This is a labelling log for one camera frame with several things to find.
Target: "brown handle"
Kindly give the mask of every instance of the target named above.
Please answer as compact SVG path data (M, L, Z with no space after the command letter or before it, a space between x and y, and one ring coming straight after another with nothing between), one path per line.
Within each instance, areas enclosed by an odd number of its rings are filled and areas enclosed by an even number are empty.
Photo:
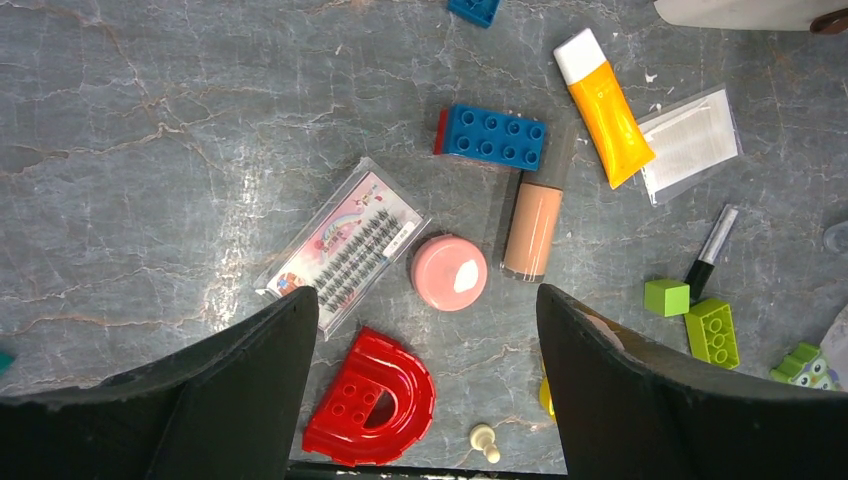
M810 24L810 31L819 35L836 35L848 29L848 8L826 13Z

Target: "tabletop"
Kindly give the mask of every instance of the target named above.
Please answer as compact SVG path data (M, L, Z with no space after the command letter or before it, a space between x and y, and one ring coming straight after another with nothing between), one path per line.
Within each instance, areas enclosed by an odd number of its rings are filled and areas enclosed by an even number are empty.
M585 129L546 281L688 352L643 284L682 278L726 202L740 217L706 295L728 301L738 370L765 377L817 343L848 302L823 229L848 217L848 36L664 23L650 2L504 0L490 29L445 1L17 0L0 5L0 393L101 379L247 317L251 283L362 156L490 259L471 307L436 311L393 265L319 339L301 428L358 328L396 338L437 390L427 436L398 464L565 472L538 404L536 286L497 272L517 174L431 154L453 103L578 118L553 48L591 27L634 115L726 84L744 155L652 207L640 178L610 190ZM604 413L587 412L597 417ZM468 444L495 427L502 459ZM300 450L295 459L324 460Z

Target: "false eyelash package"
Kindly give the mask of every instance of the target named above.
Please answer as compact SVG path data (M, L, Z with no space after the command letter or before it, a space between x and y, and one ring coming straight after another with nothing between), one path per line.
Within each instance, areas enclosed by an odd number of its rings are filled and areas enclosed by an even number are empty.
M428 222L394 180L363 157L254 288L276 300L314 287L326 340Z

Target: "yellow object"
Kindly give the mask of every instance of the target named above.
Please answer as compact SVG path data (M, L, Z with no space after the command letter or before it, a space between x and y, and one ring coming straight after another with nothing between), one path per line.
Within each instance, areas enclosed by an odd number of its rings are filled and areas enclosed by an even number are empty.
M471 430L471 448L483 452L486 460L489 463L498 463L501 459L501 452L495 446L495 431L492 427L481 423Z
M557 47L554 57L589 128L610 187L618 188L655 155L633 118L612 65L588 28Z
M548 415L556 422L556 415L554 415L554 401L551 399L551 385L548 383L548 377L545 377L542 380L542 387L539 388L539 403L542 404L542 408L548 412Z

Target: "orange squeeze tube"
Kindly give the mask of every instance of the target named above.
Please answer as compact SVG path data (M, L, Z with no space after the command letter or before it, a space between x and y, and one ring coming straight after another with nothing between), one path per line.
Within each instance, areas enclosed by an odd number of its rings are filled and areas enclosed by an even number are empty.
M610 187L616 189L653 160L654 152L592 30L587 28L557 47L554 58L589 127Z

